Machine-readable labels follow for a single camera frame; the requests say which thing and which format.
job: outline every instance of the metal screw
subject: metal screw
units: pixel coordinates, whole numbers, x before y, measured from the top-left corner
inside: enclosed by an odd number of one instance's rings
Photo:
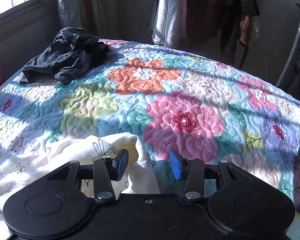
[[[191,200],[194,200],[194,199],[198,199],[201,197],[201,194],[199,192],[196,192],[196,191],[189,191],[185,194],[185,197],[187,199],[191,199]]]
[[[113,196],[112,193],[109,191],[102,191],[97,194],[97,198],[100,200],[107,200],[112,198],[112,196]]]

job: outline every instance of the curtain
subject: curtain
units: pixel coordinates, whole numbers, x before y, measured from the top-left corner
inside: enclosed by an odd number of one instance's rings
[[[118,39],[117,0],[58,0],[62,27],[80,27],[100,38]]]

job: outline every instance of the white blanket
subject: white blanket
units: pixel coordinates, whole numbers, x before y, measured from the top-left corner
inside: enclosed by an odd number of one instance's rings
[[[10,235],[2,217],[2,208],[11,195],[71,160],[78,160],[81,165],[92,164],[104,155],[115,157],[121,149],[128,150],[129,164],[122,180],[112,182],[116,197],[120,192],[159,194],[150,156],[139,137],[130,133],[60,140],[47,143],[46,152],[41,153],[16,155],[0,151],[0,240]],[[93,197],[93,183],[89,182],[83,181],[82,192]]]

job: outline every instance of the floral quilt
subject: floral quilt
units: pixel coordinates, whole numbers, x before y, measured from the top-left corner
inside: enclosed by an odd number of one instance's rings
[[[205,57],[102,41],[107,61],[69,85],[48,76],[20,85],[19,71],[0,87],[0,150],[49,154],[47,142],[130,132],[143,140],[161,192],[177,188],[167,164],[174,148],[205,163],[229,160],[293,199],[299,101]],[[18,165],[16,175],[27,173]],[[300,214],[288,235],[300,239]]]

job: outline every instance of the hanging clothes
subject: hanging clothes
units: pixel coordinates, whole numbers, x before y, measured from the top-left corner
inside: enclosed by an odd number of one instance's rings
[[[186,0],[159,0],[150,24],[155,44],[178,49],[186,41]]]
[[[221,61],[233,64],[238,39],[246,47],[246,57],[253,30],[252,19],[259,14],[257,0],[187,0],[189,46],[204,44],[221,30]]]

